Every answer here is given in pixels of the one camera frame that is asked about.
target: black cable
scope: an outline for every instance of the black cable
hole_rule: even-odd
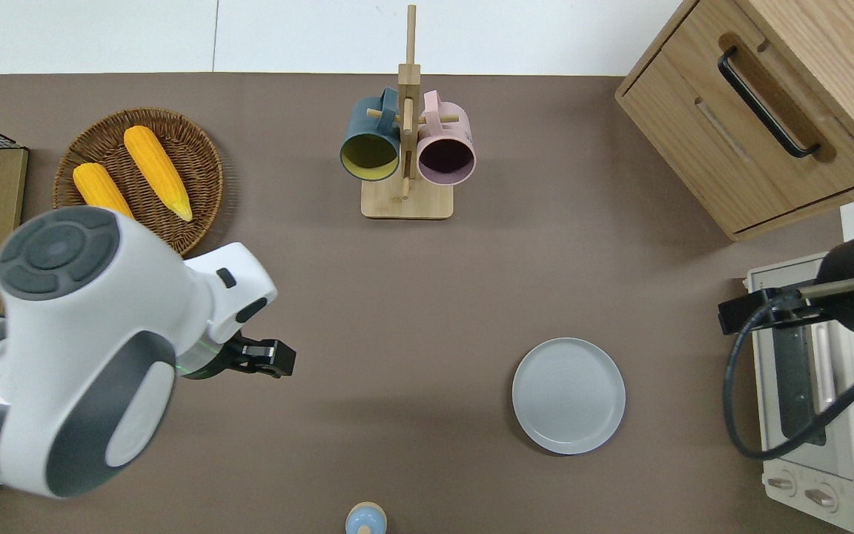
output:
[[[733,347],[731,348],[729,358],[726,361],[726,372],[724,373],[723,385],[723,409],[726,433],[729,434],[729,439],[733,442],[733,446],[736,446],[736,449],[739,450],[741,454],[755,460],[772,460],[792,452],[796,447],[806,443],[811,436],[826,428],[826,425],[833,422],[833,419],[838,417],[840,413],[844,412],[844,410],[854,402],[854,384],[852,384],[848,389],[845,389],[845,392],[837,396],[828,408],[819,413],[819,415],[816,415],[813,420],[810,421],[809,425],[804,426],[804,428],[799,430],[799,432],[796,432],[792,438],[780,443],[780,445],[774,446],[772,449],[768,450],[755,450],[750,449],[745,443],[743,443],[743,440],[740,438],[740,434],[736,429],[736,423],[733,421],[732,399],[733,375],[736,371],[736,364],[738,364],[740,351],[742,350],[744,343],[747,341],[750,332],[752,332],[757,323],[762,321],[763,315],[768,314],[770,310],[788,300],[802,300],[802,297],[798,290],[786,291],[786,293],[770,298],[770,300],[754,311],[743,325],[743,328],[740,330],[740,334],[736,337],[735,341],[733,341]]]

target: round wicker tray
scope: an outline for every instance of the round wicker tray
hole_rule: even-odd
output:
[[[184,222],[157,199],[125,148],[125,129],[144,125],[179,172],[190,196],[193,220]],[[85,200],[71,173],[86,162],[101,163],[128,201],[133,217],[180,253],[186,254],[213,225],[223,197],[223,163],[216,146],[199,126],[166,109],[125,109],[101,119],[68,146],[55,175],[53,204],[82,205]]]

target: mug rack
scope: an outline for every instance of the mug rack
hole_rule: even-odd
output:
[[[417,132],[425,124],[421,117],[423,98],[420,65],[414,63],[414,28],[417,6],[407,6],[407,57],[397,66],[397,115],[400,126],[399,163],[388,178],[362,181],[362,214],[369,219],[444,220],[454,215],[454,189],[428,182],[417,166]],[[367,109],[367,116],[382,117],[382,111]],[[445,114],[441,122],[457,122],[460,116]]]

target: yellow corn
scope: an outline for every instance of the yellow corn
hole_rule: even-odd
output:
[[[88,205],[116,210],[133,219],[128,202],[101,163],[82,163],[71,176]]]
[[[131,126],[125,131],[125,146],[157,199],[180,219],[192,220],[186,187],[153,131],[147,126]]]

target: white wall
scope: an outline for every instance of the white wall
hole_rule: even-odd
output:
[[[396,72],[408,0],[0,0],[0,73]],[[425,73],[623,75],[681,0],[420,0]]]

